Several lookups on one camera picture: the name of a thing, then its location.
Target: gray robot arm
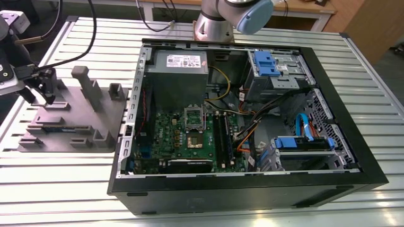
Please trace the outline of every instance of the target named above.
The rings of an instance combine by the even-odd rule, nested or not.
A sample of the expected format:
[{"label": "gray robot arm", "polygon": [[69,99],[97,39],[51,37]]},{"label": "gray robot arm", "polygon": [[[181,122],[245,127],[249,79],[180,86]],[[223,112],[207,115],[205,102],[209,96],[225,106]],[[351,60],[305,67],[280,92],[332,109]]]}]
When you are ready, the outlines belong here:
[{"label": "gray robot arm", "polygon": [[271,0],[204,0],[195,26],[201,41],[231,42],[233,27],[251,35],[267,24],[273,11]]}]

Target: wooden cabinet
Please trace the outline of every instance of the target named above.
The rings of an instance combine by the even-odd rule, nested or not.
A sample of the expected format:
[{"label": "wooden cabinet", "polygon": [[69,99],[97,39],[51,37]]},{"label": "wooden cabinet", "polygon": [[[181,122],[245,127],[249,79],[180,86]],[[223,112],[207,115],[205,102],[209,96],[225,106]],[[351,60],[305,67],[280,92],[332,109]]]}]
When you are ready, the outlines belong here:
[{"label": "wooden cabinet", "polygon": [[337,13],[324,32],[345,32],[375,64],[404,35],[404,0],[331,0]]}]

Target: white label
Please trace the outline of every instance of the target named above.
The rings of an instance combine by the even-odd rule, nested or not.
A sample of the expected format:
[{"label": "white label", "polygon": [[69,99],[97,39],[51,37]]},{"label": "white label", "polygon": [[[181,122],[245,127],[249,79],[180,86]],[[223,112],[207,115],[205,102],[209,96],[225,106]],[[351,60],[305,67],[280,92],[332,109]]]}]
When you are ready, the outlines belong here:
[{"label": "white label", "polygon": [[244,102],[245,94],[240,92],[240,101]]},{"label": "white label", "polygon": [[61,129],[61,131],[64,131],[64,132],[76,132],[75,129]]},{"label": "white label", "polygon": [[263,149],[267,146],[267,144],[261,141],[259,144],[259,148]]},{"label": "white label", "polygon": [[288,67],[285,65],[277,65],[276,68],[277,70],[288,70]]},{"label": "white label", "polygon": [[200,68],[201,57],[199,55],[169,55],[167,57],[167,67]]},{"label": "white label", "polygon": [[249,156],[248,157],[248,162],[249,162],[249,164],[253,166],[255,165],[255,160],[253,160],[253,158]]}]

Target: yellow wire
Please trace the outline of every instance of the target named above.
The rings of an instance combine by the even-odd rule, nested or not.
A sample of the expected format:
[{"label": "yellow wire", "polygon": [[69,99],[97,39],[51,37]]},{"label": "yellow wire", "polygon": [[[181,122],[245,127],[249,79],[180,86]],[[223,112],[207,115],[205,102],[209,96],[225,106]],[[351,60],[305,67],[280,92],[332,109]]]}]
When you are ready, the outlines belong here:
[{"label": "yellow wire", "polygon": [[227,96],[227,94],[229,93],[231,83],[229,83],[228,76],[225,75],[225,73],[219,68],[216,68],[215,66],[208,66],[208,67],[216,69],[217,72],[220,72],[220,74],[224,76],[224,78],[227,80],[227,91],[225,91],[225,93],[221,96],[219,96],[217,98],[208,98],[208,99],[205,99],[207,101],[215,101],[215,100],[219,100],[219,99],[221,99],[221,98],[224,98]]},{"label": "yellow wire", "polygon": [[243,140],[241,143],[239,144],[237,150],[240,150],[240,147],[243,146],[245,140],[248,139],[248,137],[251,136],[251,134],[252,134],[253,131],[256,130],[257,126],[259,126],[259,125],[256,125],[256,126],[253,127],[253,129],[252,129],[251,132],[248,133],[247,137],[244,138],[244,140]]}]

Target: aluminum extrusion table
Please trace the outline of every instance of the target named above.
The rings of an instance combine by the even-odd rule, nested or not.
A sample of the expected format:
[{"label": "aluminum extrusion table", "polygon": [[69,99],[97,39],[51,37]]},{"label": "aluminum extrusion table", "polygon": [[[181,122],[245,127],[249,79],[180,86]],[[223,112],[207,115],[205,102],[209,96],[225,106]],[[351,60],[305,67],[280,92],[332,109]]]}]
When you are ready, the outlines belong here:
[{"label": "aluminum extrusion table", "polygon": [[[41,64],[84,52],[92,19],[65,22]],[[155,33],[141,21],[97,20],[96,42],[79,61],[57,67],[69,86],[75,65],[107,87],[131,88],[143,38],[192,39],[192,24]],[[151,22],[161,28],[165,22]],[[87,224],[95,226],[397,226],[404,225],[404,108],[352,41],[333,33],[264,29],[255,35],[235,32],[237,43],[313,48],[348,111],[364,135],[389,184],[351,194],[319,208],[259,210],[159,216],[133,216],[107,195],[113,154],[20,153],[25,127],[36,114],[19,98],[0,127],[0,224]]]}]

